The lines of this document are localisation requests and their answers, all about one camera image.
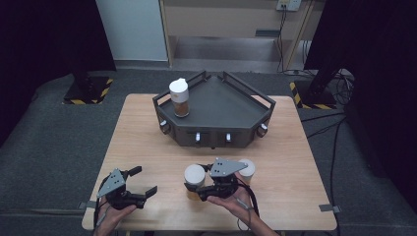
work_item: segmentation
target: hazard tape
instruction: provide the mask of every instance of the hazard tape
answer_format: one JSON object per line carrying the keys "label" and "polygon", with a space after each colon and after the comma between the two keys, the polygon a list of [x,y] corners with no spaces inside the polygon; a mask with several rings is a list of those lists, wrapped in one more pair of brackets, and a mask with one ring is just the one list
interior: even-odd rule
{"label": "hazard tape", "polygon": [[292,94],[294,95],[295,105],[298,108],[306,108],[306,109],[337,109],[336,105],[328,105],[328,104],[303,104],[301,100],[300,94],[298,93],[297,88],[295,87],[294,83],[290,83],[289,86],[291,87]]}
{"label": "hazard tape", "polygon": [[113,79],[108,79],[103,91],[101,92],[101,96],[99,99],[64,99],[62,102],[63,104],[74,104],[74,105],[84,105],[84,104],[100,104],[110,89],[111,83],[113,83]]}

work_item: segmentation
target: table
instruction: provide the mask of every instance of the table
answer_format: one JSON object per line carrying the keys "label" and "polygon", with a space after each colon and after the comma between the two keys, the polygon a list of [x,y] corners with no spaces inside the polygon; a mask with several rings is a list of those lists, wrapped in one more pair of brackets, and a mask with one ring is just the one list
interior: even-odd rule
{"label": "table", "polygon": [[[123,230],[238,230],[236,217],[221,206],[187,198],[184,170],[194,163],[214,163],[217,156],[232,160],[251,159],[257,172],[251,187],[258,200],[261,218],[274,230],[333,230],[331,211],[294,102],[288,96],[276,100],[268,133],[245,148],[179,147],[158,127],[153,94],[129,94],[123,105],[108,151],[90,199],[96,200],[99,184],[114,168],[143,167],[129,177],[127,190],[143,193],[157,186],[156,195],[144,209],[137,209],[119,225]],[[212,183],[207,176],[206,185]],[[92,229],[92,208],[83,227]]]}

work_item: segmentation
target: human hand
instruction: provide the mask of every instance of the human hand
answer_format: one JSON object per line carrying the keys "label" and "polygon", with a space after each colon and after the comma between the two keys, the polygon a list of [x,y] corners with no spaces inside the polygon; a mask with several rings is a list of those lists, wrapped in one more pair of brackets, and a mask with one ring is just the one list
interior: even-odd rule
{"label": "human hand", "polygon": [[[239,172],[235,173],[236,177],[243,182],[242,176]],[[245,188],[239,186],[236,192],[227,199],[222,199],[215,196],[208,196],[208,202],[225,207],[234,216],[238,217],[245,224],[249,224],[251,215],[248,210],[253,210],[251,198]]]}
{"label": "human hand", "polygon": [[135,205],[127,206],[123,209],[115,209],[108,202],[105,197],[102,197],[100,200],[101,207],[98,213],[98,219],[102,219],[101,222],[98,222],[99,225],[96,226],[94,230],[94,236],[108,236],[116,228],[117,224],[128,214],[132,213],[135,209]]}

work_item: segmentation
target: metal tray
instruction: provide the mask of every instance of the metal tray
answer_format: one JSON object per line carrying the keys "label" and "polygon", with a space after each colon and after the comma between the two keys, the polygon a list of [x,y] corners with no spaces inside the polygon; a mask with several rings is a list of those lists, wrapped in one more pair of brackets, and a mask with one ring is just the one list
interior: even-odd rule
{"label": "metal tray", "polygon": [[244,148],[255,134],[263,137],[267,133],[275,101],[260,91],[227,72],[213,77],[202,71],[187,83],[190,114],[186,117],[175,116],[171,99],[164,100],[169,89],[153,98],[160,130],[178,145]]}

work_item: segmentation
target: white cup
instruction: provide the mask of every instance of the white cup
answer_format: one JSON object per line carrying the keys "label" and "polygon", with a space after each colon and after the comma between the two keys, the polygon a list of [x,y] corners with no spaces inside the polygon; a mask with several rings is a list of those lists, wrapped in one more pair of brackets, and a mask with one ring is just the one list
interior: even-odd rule
{"label": "white cup", "polygon": [[174,113],[178,117],[185,117],[190,113],[188,106],[188,84],[185,79],[180,78],[169,84],[171,100],[174,104]]}
{"label": "white cup", "polygon": [[243,162],[247,164],[247,167],[244,169],[239,170],[239,174],[242,175],[243,181],[245,181],[246,184],[251,184],[252,176],[255,174],[255,164],[250,159],[241,159],[239,162]]}
{"label": "white cup", "polygon": [[[184,171],[184,179],[187,184],[194,185],[196,187],[202,187],[205,184],[206,172],[201,165],[192,164],[189,165]],[[200,197],[197,193],[187,190],[187,197],[190,200],[199,200]]]}

